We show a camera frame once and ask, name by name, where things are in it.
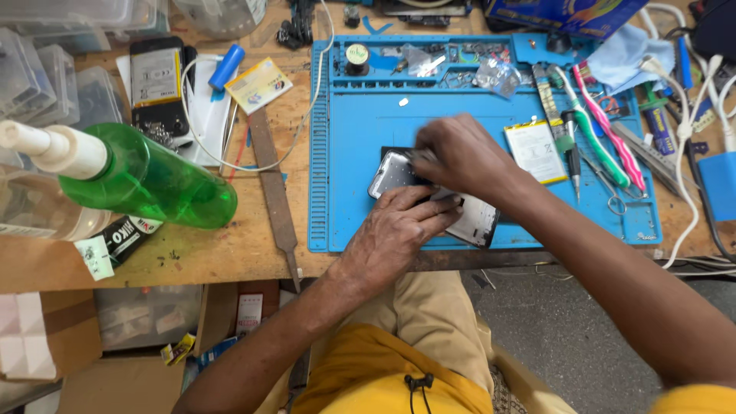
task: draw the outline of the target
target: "white bottle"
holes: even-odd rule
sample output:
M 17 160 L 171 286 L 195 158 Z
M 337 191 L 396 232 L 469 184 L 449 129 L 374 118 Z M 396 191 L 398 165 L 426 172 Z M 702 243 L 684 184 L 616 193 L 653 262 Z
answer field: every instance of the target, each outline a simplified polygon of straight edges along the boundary
M 74 242 L 98 233 L 109 221 L 109 211 L 82 207 L 66 197 L 56 175 L 0 147 L 0 235 Z

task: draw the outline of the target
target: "plastic bag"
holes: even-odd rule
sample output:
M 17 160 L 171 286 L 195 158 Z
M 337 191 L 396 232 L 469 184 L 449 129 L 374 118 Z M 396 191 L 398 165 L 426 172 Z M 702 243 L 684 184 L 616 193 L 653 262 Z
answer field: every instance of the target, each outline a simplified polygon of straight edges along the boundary
M 473 85 L 488 89 L 507 99 L 516 94 L 516 89 L 520 84 L 519 71 L 513 65 L 496 59 L 482 60 L 475 73 L 475 79 L 473 79 Z
M 409 76 L 427 77 L 437 73 L 436 67 L 439 63 L 435 63 L 435 59 L 427 52 L 409 43 L 402 46 L 401 52 L 406 59 Z

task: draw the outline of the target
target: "green spray bottle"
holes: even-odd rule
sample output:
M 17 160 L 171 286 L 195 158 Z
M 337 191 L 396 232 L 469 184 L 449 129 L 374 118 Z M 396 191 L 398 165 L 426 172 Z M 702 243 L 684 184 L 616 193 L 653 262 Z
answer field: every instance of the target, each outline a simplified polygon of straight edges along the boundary
M 30 156 L 59 175 L 64 193 L 84 207 L 214 229 L 238 207 L 233 186 L 125 124 L 84 132 L 0 122 L 0 147 Z

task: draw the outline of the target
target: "wooden workbench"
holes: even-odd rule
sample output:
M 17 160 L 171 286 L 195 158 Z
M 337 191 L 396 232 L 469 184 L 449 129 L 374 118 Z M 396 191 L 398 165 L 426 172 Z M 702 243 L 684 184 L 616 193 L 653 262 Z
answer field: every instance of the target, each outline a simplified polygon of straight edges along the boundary
M 682 6 L 685 10 L 685 1 L 670 0 L 668 2 Z M 344 27 L 342 23 L 343 4 L 328 3 L 328 6 L 335 22 L 336 34 L 368 34 L 362 23 L 355 30 Z M 227 51 L 231 42 L 208 40 L 192 28 L 175 6 L 171 6 L 171 11 L 173 35 L 180 36 L 185 43 L 194 45 L 201 53 L 225 53 Z M 373 27 L 382 27 L 387 23 L 393 24 L 384 32 L 386 35 L 435 34 L 438 32 L 463 35 L 489 33 L 480 10 L 473 10 L 468 18 L 453 18 L 448 29 L 421 27 L 410 29 L 408 25 L 399 22 L 396 18 L 387 18 L 378 14 L 380 13 L 361 7 L 361 16 L 368 15 Z M 321 4 L 316 6 L 315 15 L 314 37 L 327 39 L 330 33 L 329 24 Z M 291 91 L 276 99 L 266 108 L 279 155 L 283 154 L 283 151 L 291 144 L 296 126 L 309 105 L 310 97 L 310 49 L 303 48 L 292 52 L 275 41 L 275 33 L 281 21 L 287 18 L 290 18 L 290 12 L 286 0 L 272 0 L 261 25 L 251 35 L 239 41 L 247 53 L 241 64 L 241 71 L 266 57 L 271 57 L 294 82 L 294 88 Z M 639 26 L 638 18 L 633 18 L 632 23 Z M 663 22 L 660 32 L 667 32 L 671 27 L 674 25 L 671 24 L 668 27 L 667 23 Z M 77 70 L 102 66 L 120 83 L 115 58 L 125 54 L 127 54 L 127 49 L 79 56 L 76 59 Z M 241 111 L 233 131 L 230 153 L 227 155 L 227 160 L 231 163 L 237 158 L 246 124 L 247 118 Z M 293 153 L 281 165 L 281 170 L 288 174 L 286 193 L 299 239 L 296 249 L 298 265 L 303 269 L 304 276 L 319 276 L 335 259 L 336 254 L 311 253 L 306 247 L 309 183 L 308 140 L 308 128 L 305 127 Z M 703 133 L 696 134 L 693 140 L 708 141 L 710 154 L 723 152 L 720 126 L 717 122 Z M 250 164 L 255 164 L 254 155 L 252 148 L 246 147 L 240 158 L 240 165 Z M 224 176 L 229 178 L 231 171 L 226 169 Z M 229 225 L 215 231 L 204 231 L 166 224 L 153 234 L 123 266 L 116 269 L 114 277 L 99 282 L 93 281 L 78 252 L 70 242 L 0 236 L 0 263 L 2 263 L 0 293 L 289 278 L 285 256 L 275 247 L 272 238 L 258 176 L 237 172 L 233 176 L 232 183 L 238 192 L 239 207 Z M 674 241 L 691 220 L 691 216 L 684 202 L 673 196 L 658 182 L 656 182 L 656 188 L 664 242 L 660 246 L 641 248 L 641 251 L 649 256 L 666 258 Z M 722 224 L 719 228 L 723 243 L 736 253 L 736 225 Z M 698 227 L 682 245 L 679 255 L 712 254 L 718 254 L 718 250 L 712 243 L 707 226 L 701 218 Z M 417 268 L 423 270 L 477 269 L 549 261 L 553 261 L 553 257 L 540 251 L 422 252 Z

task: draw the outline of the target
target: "pink toothbrush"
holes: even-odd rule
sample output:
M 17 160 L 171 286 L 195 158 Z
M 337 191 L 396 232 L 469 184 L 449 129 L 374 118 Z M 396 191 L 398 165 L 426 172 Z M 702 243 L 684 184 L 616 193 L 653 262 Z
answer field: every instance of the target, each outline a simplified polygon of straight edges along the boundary
M 578 83 L 583 99 L 585 99 L 585 102 L 588 104 L 588 109 L 595 117 L 595 120 L 601 125 L 606 135 L 611 139 L 614 147 L 616 147 L 618 156 L 621 157 L 623 168 L 626 170 L 626 173 L 629 174 L 634 185 L 639 190 L 644 191 L 646 188 L 644 177 L 642 176 L 642 170 L 639 168 L 636 158 L 634 158 L 634 155 L 631 153 L 629 147 L 626 146 L 626 143 L 623 142 L 623 139 L 611 130 L 611 122 L 608 120 L 608 115 L 606 115 L 603 109 L 601 109 L 598 103 L 594 101 L 588 93 L 588 90 L 585 88 L 585 82 L 583 82 L 583 78 L 580 75 L 580 68 L 577 65 L 573 66 L 573 74 L 575 75 L 575 81 Z

